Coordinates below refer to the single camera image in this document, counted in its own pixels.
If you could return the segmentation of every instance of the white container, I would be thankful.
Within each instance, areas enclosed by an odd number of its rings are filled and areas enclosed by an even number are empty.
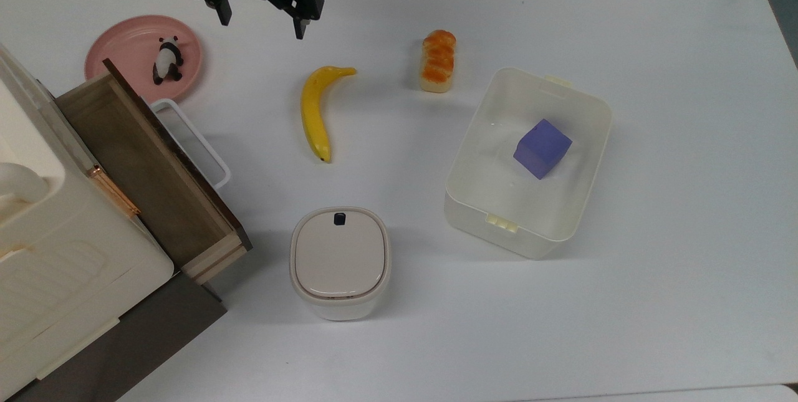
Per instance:
[[[546,118],[573,141],[538,180],[513,158],[518,141]],[[538,259],[574,235],[612,112],[601,99],[515,68],[493,76],[446,180],[445,214],[462,231]]]
[[[0,400],[42,379],[174,265],[89,178],[94,158],[0,45]]]
[[[367,316],[384,294],[390,274],[388,231],[366,209],[320,209],[294,229],[291,283],[322,318]]]

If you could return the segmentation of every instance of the purple block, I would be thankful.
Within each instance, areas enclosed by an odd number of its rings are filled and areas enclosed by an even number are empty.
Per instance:
[[[521,138],[516,154],[512,157],[536,178],[543,179],[562,159],[569,147],[570,138],[559,132],[544,118],[527,132],[524,138]]]

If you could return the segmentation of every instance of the toy panda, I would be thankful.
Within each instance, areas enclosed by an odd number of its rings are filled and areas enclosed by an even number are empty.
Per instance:
[[[177,48],[177,36],[159,38],[158,42],[161,44],[158,57],[152,64],[152,81],[159,86],[168,76],[174,81],[180,81],[183,74],[177,71],[177,67],[183,65],[183,56],[180,55],[180,48]]]

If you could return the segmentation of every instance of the yellow banana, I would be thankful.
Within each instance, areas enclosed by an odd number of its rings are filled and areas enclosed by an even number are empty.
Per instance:
[[[302,89],[302,126],[305,127],[305,137],[314,154],[326,163],[330,161],[330,138],[327,138],[327,129],[322,119],[322,92],[336,79],[355,73],[357,70],[351,67],[321,67],[310,74]]]

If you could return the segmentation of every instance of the white plastic bin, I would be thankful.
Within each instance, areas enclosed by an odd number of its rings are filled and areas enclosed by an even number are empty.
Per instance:
[[[573,141],[538,180],[513,158],[542,118]],[[612,112],[599,98],[516,68],[493,76],[446,180],[445,214],[462,231],[524,257],[544,257],[574,235],[584,212]]]

